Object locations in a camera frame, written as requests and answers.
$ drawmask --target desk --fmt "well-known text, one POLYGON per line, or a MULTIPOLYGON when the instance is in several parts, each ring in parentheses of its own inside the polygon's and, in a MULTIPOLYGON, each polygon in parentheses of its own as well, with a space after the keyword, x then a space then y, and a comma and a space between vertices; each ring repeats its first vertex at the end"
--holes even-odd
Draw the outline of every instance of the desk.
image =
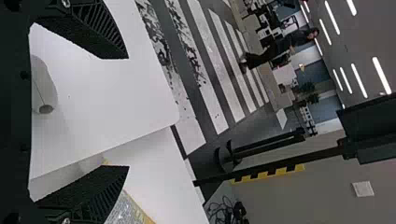
POLYGON ((270 103, 276 112, 293 105, 292 101, 294 100, 294 95, 292 94, 292 91, 288 90, 283 93, 281 92, 269 63, 260 65, 257 68, 257 71, 259 72, 264 87, 267 90, 270 103))
POLYGON ((100 60, 34 24, 31 54, 58 91, 52 114, 33 115, 30 179, 170 126, 178 110, 134 1, 105 1, 130 59, 100 60))
POLYGON ((274 70, 273 72, 276 83, 283 84, 285 86, 290 85, 293 82, 293 79, 297 77, 291 63, 288 63, 285 66, 274 70))
POLYGON ((111 149, 109 164, 130 166, 124 189, 158 224, 207 224, 169 128, 111 149))

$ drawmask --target person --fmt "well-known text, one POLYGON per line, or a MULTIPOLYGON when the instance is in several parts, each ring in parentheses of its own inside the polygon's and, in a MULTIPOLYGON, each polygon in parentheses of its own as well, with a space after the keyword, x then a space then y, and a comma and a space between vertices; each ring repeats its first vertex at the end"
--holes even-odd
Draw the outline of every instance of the person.
POLYGON ((261 55, 248 52, 245 53, 245 55, 243 55, 241 58, 239 66, 242 72, 245 74, 247 68, 251 70, 264 63, 268 63, 286 50, 290 50, 291 53, 295 53, 294 47, 304 45, 315 39, 318 35, 318 28, 297 30, 281 39, 272 42, 269 47, 267 47, 266 51, 261 55))

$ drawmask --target rectangular light panel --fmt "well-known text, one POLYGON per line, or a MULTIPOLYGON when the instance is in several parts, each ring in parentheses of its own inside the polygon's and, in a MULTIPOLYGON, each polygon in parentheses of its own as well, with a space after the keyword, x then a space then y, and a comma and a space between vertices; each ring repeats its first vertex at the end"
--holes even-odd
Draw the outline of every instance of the rectangular light panel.
POLYGON ((377 57, 373 58, 373 63, 374 63, 376 72, 378 73, 379 78, 381 79, 382 85, 384 86, 385 92, 388 95, 391 95, 392 89, 390 88, 387 77, 385 76, 384 71, 382 70, 381 64, 379 63, 379 60, 377 57))
POLYGON ((305 7, 306 7, 306 10, 308 11, 308 13, 311 13, 311 10, 309 10, 308 4, 305 1, 304 1, 304 4, 305 4, 305 7))
POLYGON ((340 67, 340 71, 341 71, 341 75, 343 75, 344 81, 346 83, 347 90, 349 91, 350 94, 352 94, 353 93, 352 88, 350 88, 349 81, 347 80, 347 75, 344 72, 344 69, 342 67, 340 67))
POLYGON ((352 71, 355 74, 356 80, 358 80, 359 86, 361 87, 361 93, 363 93, 364 98, 367 99, 368 95, 367 95, 366 89, 364 89, 363 83, 361 82, 361 76, 359 76, 358 69, 356 69, 356 66, 354 63, 352 63, 350 66, 352 67, 352 71))
POLYGON ((335 69, 333 69, 332 72, 334 73, 335 79, 337 80, 337 83, 338 83, 338 86, 340 87, 340 90, 343 91, 344 88, 343 88, 343 85, 341 85, 341 81, 340 81, 340 78, 337 75, 337 72, 335 71, 335 69))
POLYGON ((303 14, 304 14, 304 17, 305 17, 305 20, 306 20, 306 22, 308 22, 308 23, 309 23, 309 19, 308 19, 308 17, 306 16, 306 13, 305 13, 305 9, 304 9, 304 7, 303 7, 303 6, 301 6, 301 5, 300 5, 300 7, 301 7, 301 10, 303 11, 303 14))
POLYGON ((322 27, 323 33, 326 35, 327 41, 328 41, 329 44, 331 45, 331 44, 332 44, 332 41, 330 40, 329 34, 327 33, 326 26, 324 26, 323 20, 320 19, 319 22, 320 22, 320 25, 321 25, 321 27, 322 27))
POLYGON ((319 49, 320 56, 323 56, 323 52, 321 51, 320 44, 319 44, 319 42, 317 41, 316 38, 315 38, 315 43, 317 44, 317 47, 319 49))
POLYGON ((340 34, 341 34, 340 28, 338 28, 337 21, 335 20, 335 17, 334 17, 334 15, 332 14, 332 9, 330 8, 329 3, 328 3, 327 1, 325 1, 325 2, 324 2, 324 5, 326 6, 327 12, 328 12, 329 15, 330 15, 330 19, 332 20, 332 25, 333 25, 334 28, 335 28, 335 32, 336 32, 338 35, 340 35, 340 34))
POLYGON ((356 14, 358 14, 358 10, 356 10, 353 0, 346 0, 346 2, 349 5, 349 9, 350 12, 352 13, 352 16, 356 16, 356 14))
POLYGON ((356 196, 360 197, 369 197, 374 196, 373 187, 370 184, 370 181, 363 181, 359 183, 352 183, 353 188, 355 189, 356 196))

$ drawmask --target artwork on floor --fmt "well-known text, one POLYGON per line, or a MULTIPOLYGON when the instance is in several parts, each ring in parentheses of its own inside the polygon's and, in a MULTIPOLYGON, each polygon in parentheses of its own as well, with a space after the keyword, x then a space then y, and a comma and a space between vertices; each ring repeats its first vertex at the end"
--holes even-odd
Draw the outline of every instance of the artwork on floor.
POLYGON ((182 10, 178 0, 165 0, 166 5, 169 9, 169 14, 174 22, 177 30, 177 34, 180 38, 180 42, 183 45, 184 50, 186 50, 187 58, 190 61, 194 72, 195 81, 198 87, 202 87, 207 83, 208 77, 204 76, 202 72, 202 63, 198 60, 198 50, 193 43, 193 37, 190 32, 190 28, 187 25, 186 19, 182 15, 182 10))
POLYGON ((219 99, 206 71, 200 51, 195 43, 194 36, 184 16, 179 0, 165 0, 169 15, 176 28, 180 43, 189 59, 196 85, 204 98, 206 108, 213 121, 217 133, 228 129, 228 123, 219 104, 219 99))
POLYGON ((155 222, 123 190, 105 224, 155 224, 155 222))
POLYGON ((187 153, 193 152, 205 143, 205 138, 180 73, 177 71, 172 51, 164 37, 159 19, 150 1, 135 0, 135 2, 178 106, 180 119, 175 126, 182 145, 187 153))
POLYGON ((180 74, 177 71, 172 52, 164 38, 161 25, 149 0, 135 0, 143 22, 146 25, 148 36, 151 39, 158 60, 163 67, 169 87, 175 97, 176 104, 179 106, 180 119, 190 119, 193 111, 190 99, 185 92, 180 74))

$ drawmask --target yellow and black striped tape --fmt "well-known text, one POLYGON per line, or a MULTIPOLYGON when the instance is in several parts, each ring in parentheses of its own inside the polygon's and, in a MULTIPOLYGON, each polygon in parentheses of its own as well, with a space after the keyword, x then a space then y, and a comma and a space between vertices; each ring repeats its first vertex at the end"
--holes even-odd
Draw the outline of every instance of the yellow and black striped tape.
POLYGON ((262 179, 266 179, 266 178, 270 178, 270 177, 280 176, 280 175, 289 175, 289 174, 301 172, 304 170, 305 170, 305 166, 303 164, 298 164, 298 165, 295 165, 289 169, 288 169, 288 167, 284 167, 284 168, 276 169, 274 172, 266 171, 266 172, 259 173, 257 175, 245 175, 245 176, 242 176, 242 178, 232 179, 231 183, 232 184, 242 184, 242 183, 252 182, 252 181, 256 181, 256 180, 262 180, 262 179))

